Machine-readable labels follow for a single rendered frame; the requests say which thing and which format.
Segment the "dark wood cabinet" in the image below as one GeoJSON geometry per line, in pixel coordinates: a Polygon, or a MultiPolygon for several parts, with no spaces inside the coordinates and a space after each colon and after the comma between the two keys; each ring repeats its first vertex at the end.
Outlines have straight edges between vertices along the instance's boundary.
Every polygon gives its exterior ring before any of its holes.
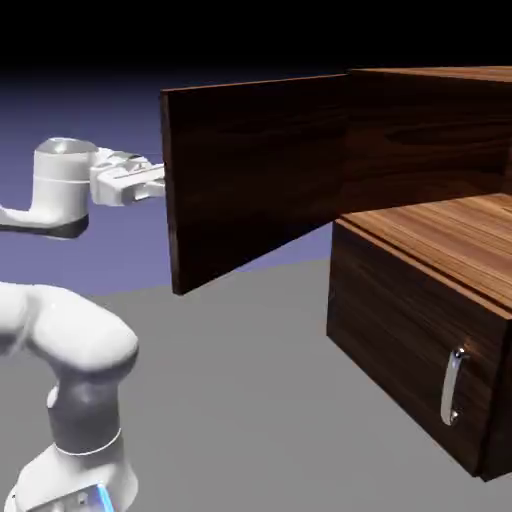
{"type": "Polygon", "coordinates": [[[334,223],[512,316],[512,67],[357,70],[348,81],[334,223]]]}

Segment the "dark wood handleless cabinet door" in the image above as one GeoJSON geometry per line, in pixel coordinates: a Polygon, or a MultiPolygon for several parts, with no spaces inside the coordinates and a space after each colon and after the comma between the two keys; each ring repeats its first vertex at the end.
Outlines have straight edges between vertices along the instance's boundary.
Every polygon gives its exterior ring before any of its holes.
{"type": "Polygon", "coordinates": [[[174,293],[335,217],[347,82],[335,74],[161,92],[174,293]]]}

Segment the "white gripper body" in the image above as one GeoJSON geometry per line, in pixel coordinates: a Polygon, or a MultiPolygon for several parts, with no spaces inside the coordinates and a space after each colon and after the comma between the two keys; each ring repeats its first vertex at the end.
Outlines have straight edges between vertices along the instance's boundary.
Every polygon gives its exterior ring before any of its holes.
{"type": "Polygon", "coordinates": [[[139,175],[149,170],[137,162],[103,162],[90,170],[91,198],[96,205],[124,206],[123,191],[139,181],[139,175]]]}

